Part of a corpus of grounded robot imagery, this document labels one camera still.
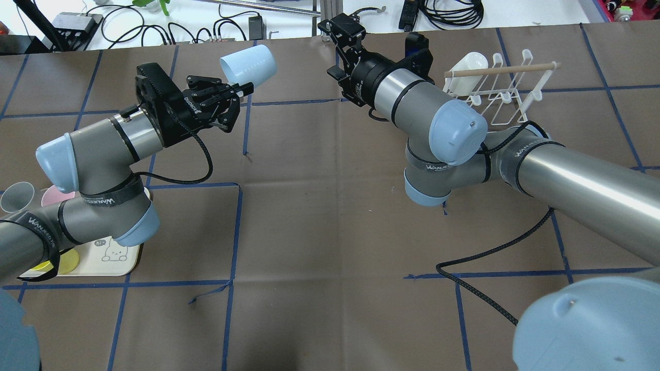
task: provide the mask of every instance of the wooden dowel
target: wooden dowel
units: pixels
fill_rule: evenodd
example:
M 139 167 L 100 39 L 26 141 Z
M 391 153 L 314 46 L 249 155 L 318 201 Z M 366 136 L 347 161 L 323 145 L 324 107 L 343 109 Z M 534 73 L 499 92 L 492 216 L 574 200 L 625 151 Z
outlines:
M 498 73 L 518 73 L 518 72 L 531 72 L 531 71 L 547 71 L 549 69 L 559 69 L 562 67 L 561 63 L 543 63 L 539 65 L 522 65 L 510 67 L 495 67 L 495 68 L 482 68 L 482 69 L 467 69 L 464 71 L 447 71 L 445 78 L 451 77 L 468 77 L 468 76 L 483 76 L 483 75 L 496 75 Z

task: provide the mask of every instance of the green plant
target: green plant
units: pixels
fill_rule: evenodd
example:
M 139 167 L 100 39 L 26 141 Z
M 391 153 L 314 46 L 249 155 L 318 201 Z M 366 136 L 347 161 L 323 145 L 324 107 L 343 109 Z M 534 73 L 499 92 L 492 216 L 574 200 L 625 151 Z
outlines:
M 147 4 L 152 3 L 156 0 L 133 0 L 133 5 L 136 7 L 146 7 Z M 170 16 L 170 13 L 167 11 L 167 5 L 170 3 L 170 0 L 158 0 L 160 2 L 160 8 L 163 10 L 163 14 L 167 17 Z

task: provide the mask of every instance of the silver metal tube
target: silver metal tube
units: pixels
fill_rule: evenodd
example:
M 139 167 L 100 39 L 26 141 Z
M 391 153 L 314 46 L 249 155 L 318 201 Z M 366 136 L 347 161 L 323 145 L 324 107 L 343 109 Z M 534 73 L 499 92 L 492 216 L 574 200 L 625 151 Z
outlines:
M 296 9 L 296 8 L 288 8 L 288 7 L 278 7 L 276 5 L 256 4 L 256 3 L 250 3 L 249 1 L 240 1 L 240 0 L 198 0 L 198 1 L 204 1 L 206 3 L 231 5 L 233 7 L 259 9 L 260 11 L 273 11 L 273 12 L 289 13 L 295 15 L 304 15 L 307 17 L 321 16 L 321 12 L 307 11 L 305 9 Z
M 660 180 L 557 145 L 520 165 L 523 191 L 660 265 Z

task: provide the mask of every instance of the cartoon cat drawing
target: cartoon cat drawing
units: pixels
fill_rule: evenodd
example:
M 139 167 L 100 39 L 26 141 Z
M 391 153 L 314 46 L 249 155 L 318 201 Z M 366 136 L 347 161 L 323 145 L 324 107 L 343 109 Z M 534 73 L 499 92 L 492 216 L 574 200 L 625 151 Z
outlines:
M 124 261 L 128 259 L 128 248 L 119 244 L 108 244 L 106 254 L 101 258 L 102 261 Z

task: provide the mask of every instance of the white cup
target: white cup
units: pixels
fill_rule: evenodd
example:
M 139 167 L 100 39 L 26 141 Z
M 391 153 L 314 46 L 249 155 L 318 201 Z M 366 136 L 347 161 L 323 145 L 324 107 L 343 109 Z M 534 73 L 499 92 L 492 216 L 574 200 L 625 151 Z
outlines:
M 266 45 L 257 45 L 220 58 L 222 72 L 230 85 L 263 84 L 277 72 L 273 54 Z
M 6 213 L 15 213 L 41 206 L 41 193 L 31 183 L 18 182 L 9 186 L 0 197 L 0 209 Z

